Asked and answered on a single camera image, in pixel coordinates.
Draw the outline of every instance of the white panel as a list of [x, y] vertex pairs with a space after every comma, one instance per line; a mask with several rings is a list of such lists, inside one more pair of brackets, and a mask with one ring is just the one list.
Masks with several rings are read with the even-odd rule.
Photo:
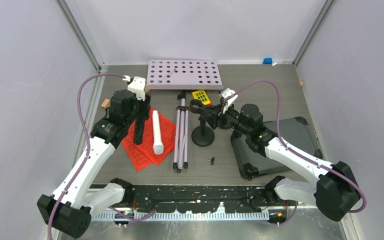
[[94, 71], [55, 1], [0, 1], [0, 239], [45, 238], [36, 202], [73, 166]]
[[75, 1], [106, 65], [151, 59], [261, 63], [266, 57], [291, 63], [325, 2]]
[[298, 71], [326, 159], [367, 195], [360, 239], [384, 239], [384, 1], [337, 0]]

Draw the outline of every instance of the small white object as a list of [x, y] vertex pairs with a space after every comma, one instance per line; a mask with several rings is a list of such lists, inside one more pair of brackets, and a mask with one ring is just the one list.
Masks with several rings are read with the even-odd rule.
[[153, 131], [153, 152], [161, 155], [164, 152], [163, 141], [161, 141], [160, 116], [158, 111], [152, 111], [152, 131]]
[[145, 101], [145, 86], [146, 86], [146, 84], [147, 84], [147, 80], [145, 78], [135, 76], [133, 78], [133, 80], [130, 82], [130, 84], [127, 86], [127, 90], [136, 94], [136, 98], [138, 100]]
[[130, 77], [130, 76], [128, 76], [128, 75], [124, 75], [124, 77], [122, 78], [122, 80], [124, 81], [124, 82], [127, 82], [127, 83], [130, 83], [130, 80], [131, 80], [132, 78]]
[[[227, 97], [232, 96], [233, 94], [235, 94], [235, 91], [231, 90], [230, 88], [226, 88], [218, 96], [220, 98], [226, 99]], [[234, 97], [230, 98], [229, 100], [227, 100], [227, 102], [224, 103], [223, 113], [226, 113], [228, 108], [233, 104], [233, 102], [237, 98], [238, 98], [238, 95], [235, 95]]]

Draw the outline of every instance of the white tube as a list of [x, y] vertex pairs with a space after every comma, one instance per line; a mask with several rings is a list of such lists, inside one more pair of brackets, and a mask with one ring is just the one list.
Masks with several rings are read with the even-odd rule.
[[153, 152], [156, 155], [163, 154], [164, 145], [161, 140], [161, 129], [160, 129], [160, 116], [158, 111], [152, 111], [152, 130], [153, 130]]

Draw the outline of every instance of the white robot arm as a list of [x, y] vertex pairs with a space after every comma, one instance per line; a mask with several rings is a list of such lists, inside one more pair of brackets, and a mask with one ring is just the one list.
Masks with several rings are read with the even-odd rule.
[[62, 192], [66, 192], [56, 209], [52, 227], [73, 238], [79, 238], [88, 228], [91, 218], [111, 205], [129, 204], [134, 198], [130, 183], [115, 178], [106, 187], [89, 196], [88, 189], [105, 161], [114, 153], [121, 140], [128, 135], [136, 121], [134, 142], [142, 143], [143, 124], [149, 118], [151, 96], [145, 93], [146, 79], [125, 76], [128, 87], [118, 90], [110, 100], [107, 115], [99, 120], [90, 132], [90, 151], [87, 147], [64, 181], [51, 195], [42, 195], [37, 201], [40, 214], [48, 224], [51, 211]]
[[347, 181], [357, 186], [350, 167], [338, 162], [318, 159], [278, 137], [266, 128], [263, 115], [255, 104], [245, 104], [240, 112], [234, 109], [237, 94], [229, 88], [220, 93], [221, 104], [204, 106], [201, 101], [190, 101], [191, 113], [199, 114], [211, 128], [234, 129], [237, 136], [245, 135], [246, 144], [256, 153], [278, 161], [303, 176], [308, 182], [292, 181], [277, 176], [264, 187], [266, 200], [271, 204], [285, 200], [303, 202], [317, 208], [329, 219], [340, 221], [360, 200], [359, 192]]

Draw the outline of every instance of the black clamp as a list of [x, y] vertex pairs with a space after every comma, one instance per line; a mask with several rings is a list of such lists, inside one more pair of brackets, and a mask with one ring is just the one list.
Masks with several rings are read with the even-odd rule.
[[183, 112], [189, 111], [189, 107], [188, 106], [177, 106], [176, 109], [180, 110], [180, 111], [183, 111]]

